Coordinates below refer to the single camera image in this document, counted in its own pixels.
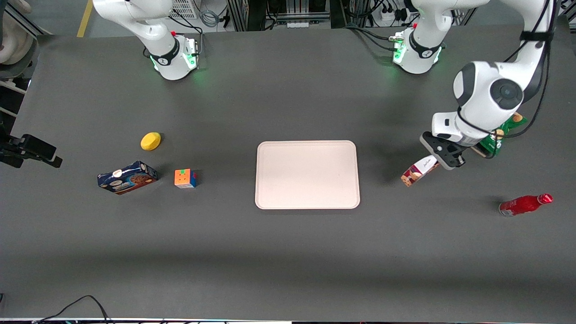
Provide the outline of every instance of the snack box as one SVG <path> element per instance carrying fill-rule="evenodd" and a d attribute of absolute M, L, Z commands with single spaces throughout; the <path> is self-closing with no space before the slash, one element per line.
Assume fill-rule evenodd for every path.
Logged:
<path fill-rule="evenodd" d="M 125 194 L 158 180 L 156 170 L 141 161 L 126 168 L 98 175 L 98 186 L 117 195 Z"/>
<path fill-rule="evenodd" d="M 438 160 L 436 160 L 433 155 L 429 155 L 410 166 L 408 170 L 402 174 L 400 179 L 402 179 L 402 182 L 404 182 L 407 187 L 410 187 L 439 165 Z"/>

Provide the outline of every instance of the black cable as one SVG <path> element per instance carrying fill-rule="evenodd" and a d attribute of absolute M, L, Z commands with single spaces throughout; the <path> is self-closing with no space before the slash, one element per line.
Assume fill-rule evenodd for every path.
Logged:
<path fill-rule="evenodd" d="M 342 28 L 345 28 L 345 29 L 353 29 L 353 30 L 355 30 L 355 31 L 359 31 L 359 32 L 363 32 L 363 33 L 365 33 L 365 34 L 368 34 L 368 35 L 370 35 L 370 36 L 372 36 L 372 37 L 374 37 L 374 38 L 377 38 L 377 39 L 388 40 L 388 37 L 376 35 L 375 33 L 371 32 L 371 31 L 369 31 L 369 30 L 367 30 L 367 29 L 364 29 L 364 28 L 360 28 L 360 27 L 356 27 L 356 26 L 344 26 L 344 27 L 342 27 Z"/>
<path fill-rule="evenodd" d="M 544 95 L 546 94 L 546 88 L 548 86 L 548 80 L 549 80 L 549 74 L 550 74 L 550 46 L 547 46 L 545 55 L 546 55 L 546 75 L 544 77 L 544 85 L 542 87 L 542 94 L 540 95 L 540 100 L 538 101 L 538 106 L 536 107 L 536 111 L 534 112 L 534 116 L 532 116 L 532 120 L 530 120 L 528 125 L 523 130 L 521 130 L 515 134 L 512 134 L 512 135 L 497 135 L 495 131 L 487 131 L 485 129 L 479 128 L 476 125 L 473 125 L 472 123 L 470 123 L 469 121 L 464 119 L 464 117 L 461 114 L 461 110 L 462 110 L 461 107 L 458 107 L 458 110 L 457 110 L 458 117 L 466 125 L 474 128 L 475 130 L 482 131 L 482 132 L 486 133 L 487 135 L 494 135 L 495 137 L 497 136 L 497 137 L 502 137 L 502 138 L 514 138 L 514 137 L 518 137 L 518 136 L 525 134 L 532 127 L 532 125 L 534 125 L 536 119 L 538 118 L 538 114 L 540 113 L 540 110 L 542 108 L 542 102 L 544 100 Z"/>
<path fill-rule="evenodd" d="M 414 15 L 414 18 L 412 18 L 412 20 L 409 21 L 407 24 L 402 24 L 402 26 L 410 27 L 410 25 L 412 25 L 412 23 L 413 23 L 416 19 L 418 19 L 418 17 L 420 17 L 420 14 L 419 14 L 419 13 L 417 13 L 416 15 Z"/>
<path fill-rule="evenodd" d="M 194 25 L 192 25 L 191 22 L 189 22 L 186 18 L 184 18 L 184 16 L 182 16 L 178 11 L 176 11 L 176 14 L 178 16 L 180 16 L 180 18 L 182 18 L 182 20 L 184 20 L 188 25 L 184 25 L 183 23 L 181 23 L 180 21 L 177 21 L 176 19 L 172 18 L 171 16 L 168 16 L 168 18 L 170 18 L 172 21 L 174 21 L 175 23 L 182 25 L 184 27 L 188 27 L 188 28 L 193 28 L 194 30 L 196 30 L 199 34 L 200 34 L 200 49 L 196 51 L 196 53 L 193 54 L 193 56 L 198 56 L 202 53 L 202 51 L 204 50 L 204 30 L 201 27 L 196 27 Z"/>
<path fill-rule="evenodd" d="M 538 28 L 538 26 L 540 25 L 540 22 L 542 21 L 546 11 L 548 10 L 548 5 L 550 4 L 550 0 L 546 0 L 546 3 L 544 5 L 544 8 L 542 9 L 542 13 L 540 14 L 540 17 L 538 19 L 538 21 L 536 22 L 536 25 L 534 26 L 534 28 L 532 29 L 532 32 L 536 32 L 536 29 Z M 556 6 L 556 1 L 554 1 L 552 3 L 552 15 L 550 18 L 550 23 L 548 26 L 548 32 L 553 32 L 554 31 L 554 22 L 556 19 L 556 10 L 557 10 L 557 6 Z M 526 44 L 528 43 L 528 41 L 524 41 L 522 43 L 522 45 L 520 45 L 520 47 L 510 56 L 508 57 L 508 59 L 506 59 L 505 62 L 509 61 L 515 54 L 517 54 Z M 550 76 L 550 56 L 551 56 L 551 52 L 552 52 L 552 41 L 546 41 L 544 42 L 544 50 L 543 50 L 543 55 L 544 55 L 544 59 L 546 60 L 546 73 L 545 73 L 545 77 L 544 77 L 544 85 L 542 86 L 542 93 L 540 95 L 540 100 L 538 101 L 538 106 L 536 107 L 536 111 L 534 112 L 534 116 L 532 116 L 532 120 L 530 120 L 530 122 L 528 123 L 528 125 L 521 131 L 512 134 L 512 135 L 498 135 L 495 131 L 487 131 L 485 129 L 482 129 L 480 127 L 477 127 L 476 125 L 473 125 L 472 123 L 470 123 L 469 121 L 467 121 L 466 119 L 463 118 L 462 114 L 461 114 L 461 107 L 458 107 L 457 110 L 457 114 L 458 117 L 464 122 L 466 123 L 466 125 L 482 131 L 488 135 L 494 135 L 494 137 L 497 138 L 501 137 L 501 138 L 514 138 L 514 137 L 519 137 L 523 134 L 525 134 L 531 127 L 532 125 L 534 125 L 536 119 L 538 118 L 538 115 L 540 113 L 540 110 L 542 108 L 542 102 L 544 101 L 544 95 L 546 94 L 546 89 L 548 88 L 548 80 L 549 80 L 549 76 Z"/>
<path fill-rule="evenodd" d="M 538 18 L 538 20 L 536 21 L 536 24 L 534 25 L 534 28 L 532 28 L 532 32 L 536 32 L 536 30 L 538 29 L 538 26 L 540 25 L 540 23 L 542 22 L 542 19 L 544 18 L 544 15 L 546 14 L 546 11 L 548 9 L 548 4 L 550 4 L 550 0 L 546 0 L 546 3 L 544 4 L 544 8 L 542 9 L 542 12 L 540 13 L 540 17 Z M 556 15 L 556 0 L 554 0 L 554 6 L 553 6 L 554 10 L 552 12 L 552 17 L 555 17 Z M 522 50 L 524 48 L 524 46 L 526 46 L 526 44 L 528 44 L 528 41 L 525 40 L 524 42 L 522 42 L 522 44 L 520 45 L 519 48 L 517 48 L 512 54 L 510 54 L 510 56 L 504 60 L 504 62 L 508 62 L 509 60 L 512 59 L 512 57 L 514 57 L 516 54 L 518 54 L 518 52 L 520 52 L 520 50 Z"/>
<path fill-rule="evenodd" d="M 372 43 L 374 43 L 374 44 L 375 44 L 376 46 L 378 46 L 379 48 L 382 48 L 382 49 L 385 49 L 385 50 L 391 51 L 391 52 L 396 51 L 395 48 L 386 47 L 386 46 L 382 46 L 382 45 L 378 44 L 378 42 L 377 42 L 376 40 L 374 40 L 372 37 L 370 37 L 370 35 L 373 35 L 373 36 L 377 36 L 377 38 L 379 38 L 379 39 L 382 39 L 382 36 L 378 36 L 378 35 L 376 35 L 376 34 L 374 34 L 374 33 L 372 33 L 372 32 L 369 32 L 369 31 L 367 31 L 367 30 L 365 30 L 365 29 L 362 29 L 362 28 L 359 28 L 359 27 L 355 27 L 355 26 L 345 26 L 345 27 L 343 27 L 343 28 L 344 28 L 344 29 L 350 29 L 350 30 L 353 30 L 353 31 L 359 31 L 359 32 L 363 33 L 363 34 L 364 34 L 364 37 L 366 37 L 368 40 L 370 40 Z"/>
<path fill-rule="evenodd" d="M 276 14 L 274 15 L 274 17 L 272 17 L 272 25 L 264 28 L 264 30 L 272 30 L 274 28 L 274 25 L 278 22 L 278 14 L 280 13 L 280 6 L 278 6 L 278 10 L 276 10 Z"/>
<path fill-rule="evenodd" d="M 104 317 L 104 322 L 105 322 L 106 324 L 108 324 L 108 319 L 112 320 L 112 318 L 110 318 L 110 317 L 108 316 L 108 314 L 107 314 L 106 311 L 104 310 L 104 307 L 102 306 L 102 304 L 100 304 L 100 302 L 99 302 L 94 296 L 92 296 L 92 295 L 82 296 L 82 297 L 78 298 L 77 300 L 75 300 L 75 301 L 71 302 L 70 304 L 68 304 L 66 307 L 64 307 L 64 308 L 63 308 L 61 311 L 59 311 L 57 314 L 54 314 L 54 315 L 52 315 L 52 316 L 45 317 L 45 318 L 43 318 L 43 319 L 41 319 L 41 320 L 39 320 L 39 321 L 34 321 L 34 323 L 36 323 L 36 324 L 42 324 L 42 322 L 46 321 L 47 319 L 51 319 L 51 318 L 57 317 L 58 315 L 62 314 L 64 311 L 66 311 L 70 306 L 78 303 L 80 300 L 82 300 L 82 299 L 84 299 L 84 298 L 86 298 L 86 297 L 91 298 L 92 300 L 94 300 L 94 301 L 96 302 L 96 304 L 98 304 L 98 307 L 100 308 L 100 312 L 102 313 L 102 316 Z"/>
<path fill-rule="evenodd" d="M 346 9 L 346 8 L 344 8 L 344 13 L 345 13 L 346 15 L 348 15 L 349 17 L 354 17 L 354 18 L 356 18 L 356 19 L 358 19 L 358 18 L 366 18 L 366 17 L 368 17 L 369 15 L 371 15 L 376 9 L 378 9 L 378 7 L 379 7 L 380 5 L 382 5 L 382 4 L 384 4 L 384 0 L 375 0 L 375 1 L 374 1 L 374 6 L 373 6 L 372 8 L 370 8 L 370 10 L 368 10 L 368 11 L 365 12 L 365 13 L 360 13 L 360 10 L 357 10 L 357 12 L 354 13 L 354 12 L 352 12 L 352 11 Z"/>

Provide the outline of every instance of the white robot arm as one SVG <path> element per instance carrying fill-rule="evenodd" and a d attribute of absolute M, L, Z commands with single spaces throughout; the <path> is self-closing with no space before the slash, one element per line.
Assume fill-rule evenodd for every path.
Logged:
<path fill-rule="evenodd" d="M 484 5 L 488 1 L 413 0 L 421 14 L 420 23 L 417 28 L 408 28 L 391 38 L 398 48 L 394 63 L 410 73 L 428 71 L 438 60 L 440 44 L 452 24 L 444 12 Z M 458 111 L 434 114 L 432 132 L 425 132 L 420 138 L 446 169 L 462 166 L 461 152 L 506 122 L 540 88 L 556 15 L 555 0 L 501 1 L 524 18 L 522 45 L 516 60 L 512 63 L 474 61 L 464 66 L 453 84 Z"/>
<path fill-rule="evenodd" d="M 161 21 L 172 0 L 93 0 L 98 14 L 134 33 L 150 52 L 154 68 L 168 80 L 178 80 L 197 67 L 196 41 L 173 35 Z"/>

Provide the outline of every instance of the cardboard box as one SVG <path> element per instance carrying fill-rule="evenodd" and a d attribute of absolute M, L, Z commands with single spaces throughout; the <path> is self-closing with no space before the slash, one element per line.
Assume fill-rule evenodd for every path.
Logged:
<path fill-rule="evenodd" d="M 117 195 L 125 194 L 157 180 L 156 170 L 141 161 L 136 161 L 114 172 L 98 175 L 98 185 Z"/>

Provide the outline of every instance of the bottle cap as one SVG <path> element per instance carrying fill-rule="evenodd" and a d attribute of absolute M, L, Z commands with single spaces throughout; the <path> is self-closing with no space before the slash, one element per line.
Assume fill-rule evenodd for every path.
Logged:
<path fill-rule="evenodd" d="M 554 198 L 552 198 L 551 194 L 542 194 L 538 196 L 538 202 L 542 205 L 550 204 L 552 201 L 554 201 Z"/>

